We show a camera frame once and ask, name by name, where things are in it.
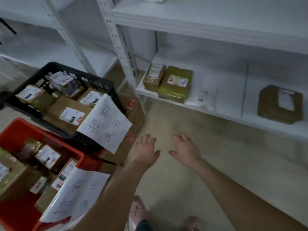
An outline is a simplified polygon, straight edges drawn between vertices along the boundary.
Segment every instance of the forearm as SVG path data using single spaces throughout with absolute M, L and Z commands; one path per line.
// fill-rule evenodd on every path
M 73 231 L 123 231 L 133 196 L 145 171 L 146 168 L 136 161 L 125 166 Z
M 206 183 L 237 231 L 308 230 L 201 159 L 191 169 Z

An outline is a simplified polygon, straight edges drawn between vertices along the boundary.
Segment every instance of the hand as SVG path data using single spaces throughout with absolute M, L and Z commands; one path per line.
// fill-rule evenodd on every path
M 189 137 L 185 135 L 171 135 L 171 137 L 177 142 L 179 150 L 177 152 L 170 150 L 169 154 L 181 164 L 191 168 L 201 159 L 198 147 Z
M 145 134 L 139 142 L 135 142 L 132 146 L 133 161 L 142 164 L 146 169 L 150 168 L 160 156 L 160 150 L 154 153 L 155 138 L 150 138 L 151 135 Z

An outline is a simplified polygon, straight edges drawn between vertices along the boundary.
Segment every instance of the plastic crate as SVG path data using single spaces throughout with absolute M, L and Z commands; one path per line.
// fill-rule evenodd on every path
M 63 130 L 55 127 L 54 125 L 48 123 L 47 121 L 43 120 L 42 117 L 44 114 L 37 109 L 33 108 L 31 105 L 28 105 L 24 102 L 22 102 L 20 99 L 15 97 L 16 94 L 20 93 L 23 89 L 26 88 L 27 85 L 36 85 L 40 88 L 43 88 L 45 91 L 47 91 L 49 94 L 52 94 L 55 92 L 54 89 L 52 89 L 50 83 L 46 79 L 46 75 L 48 75 L 49 72 L 56 73 L 58 71 L 66 71 L 67 73 L 72 73 L 75 75 L 75 78 L 79 80 L 81 85 L 85 87 L 86 89 L 88 87 L 94 88 L 98 91 L 104 92 L 108 94 L 113 102 L 116 104 L 116 106 L 120 109 L 121 112 L 125 113 L 125 109 L 123 108 L 123 105 L 121 104 L 121 101 L 114 89 L 114 85 L 112 81 L 106 80 L 104 78 L 97 77 L 90 73 L 85 73 L 82 71 L 79 71 L 77 69 L 73 69 L 68 66 L 64 66 L 62 64 L 59 64 L 57 62 L 49 62 L 47 65 L 42 67 L 40 70 L 38 70 L 33 76 L 31 76 L 28 80 L 26 80 L 21 86 L 19 86 L 12 94 L 8 97 L 6 100 L 6 104 L 25 114 L 26 116 L 29 116 L 34 122 L 44 126 L 45 128 L 49 129 L 50 131 L 56 133 L 63 139 L 69 139 L 69 140 L 75 140 L 78 142 L 81 142 L 84 145 L 87 145 L 91 147 L 95 151 L 100 151 L 102 149 L 102 146 L 100 146 L 98 143 L 96 143 L 94 140 L 90 139 L 89 137 L 85 136 L 84 134 L 81 134 L 79 132 L 75 132 L 73 135 L 69 135 Z
M 0 134 L 0 147 L 9 152 L 17 151 L 29 137 L 42 143 L 56 144 L 58 147 L 64 148 L 63 151 L 70 157 L 79 160 L 76 167 L 80 169 L 99 171 L 103 165 L 103 160 L 84 155 L 81 151 L 67 145 L 47 131 L 26 122 L 22 118 L 15 119 Z M 40 195 L 28 192 L 20 199 L 0 202 L 0 224 L 2 227 L 7 231 L 42 231 L 56 224 L 65 224 L 69 221 L 69 218 L 66 218 L 56 223 L 41 223 L 39 219 L 42 214 L 34 207 L 39 197 Z

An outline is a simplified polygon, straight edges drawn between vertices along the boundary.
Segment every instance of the black plastic crate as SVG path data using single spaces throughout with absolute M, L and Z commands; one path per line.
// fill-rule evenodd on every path
M 108 94 L 113 100 L 113 102 L 115 103 L 115 105 L 121 110 L 121 112 L 125 114 L 125 109 L 123 108 L 123 105 L 121 104 L 121 101 L 114 89 L 114 85 L 112 81 L 97 77 L 90 73 L 82 72 L 80 70 L 77 70 L 77 69 L 74 69 L 68 66 L 64 66 L 57 62 L 49 62 L 47 65 L 45 65 L 40 70 L 38 70 L 33 76 L 31 76 L 22 85 L 20 85 L 11 94 L 9 98 L 7 98 L 6 104 L 9 107 L 25 114 L 26 116 L 29 116 L 31 120 L 44 126 L 50 131 L 56 133 L 61 138 L 67 139 L 67 140 L 78 141 L 82 143 L 83 145 L 87 145 L 91 147 L 93 151 L 100 151 L 103 147 L 100 146 L 98 143 L 96 143 L 94 140 L 90 139 L 89 137 L 77 131 L 73 135 L 67 134 L 63 130 L 43 120 L 42 117 L 44 116 L 44 114 L 42 112 L 38 111 L 37 109 L 33 108 L 31 105 L 28 105 L 22 102 L 17 97 L 15 97 L 15 95 L 20 93 L 23 89 L 25 89 L 27 85 L 36 85 L 40 88 L 43 88 L 49 94 L 54 93 L 55 90 L 52 89 L 52 86 L 50 85 L 49 81 L 47 80 L 45 76 L 48 75 L 49 72 L 56 73 L 58 71 L 66 71 L 67 73 L 74 74 L 75 78 L 78 79 L 81 85 L 85 87 L 86 89 L 88 87 L 91 87 L 100 92 L 104 92 Z

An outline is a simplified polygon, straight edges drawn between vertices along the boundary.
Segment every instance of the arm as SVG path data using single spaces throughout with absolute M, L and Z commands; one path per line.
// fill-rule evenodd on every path
M 98 198 L 94 206 L 75 226 L 73 231 L 123 231 L 128 219 L 129 209 L 136 188 L 145 173 L 160 156 L 160 151 L 154 153 L 156 139 L 150 135 L 141 137 L 131 151 L 133 160 L 119 177 Z
M 307 227 L 259 198 L 200 157 L 197 146 L 184 135 L 172 137 L 179 151 L 169 151 L 193 170 L 208 186 L 237 231 L 308 230 Z

